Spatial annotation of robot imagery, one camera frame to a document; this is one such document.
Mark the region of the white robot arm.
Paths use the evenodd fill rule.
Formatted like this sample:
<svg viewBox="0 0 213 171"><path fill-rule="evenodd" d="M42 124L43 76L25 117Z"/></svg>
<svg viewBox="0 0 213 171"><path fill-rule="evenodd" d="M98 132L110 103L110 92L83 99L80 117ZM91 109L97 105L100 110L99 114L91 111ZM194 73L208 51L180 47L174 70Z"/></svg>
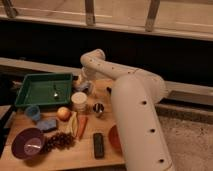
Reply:
<svg viewBox="0 0 213 171"><path fill-rule="evenodd" d="M114 80L111 105L127 171L176 171L155 109L166 96L162 77L107 62L101 49L83 54L80 62L85 79L99 72Z"/></svg>

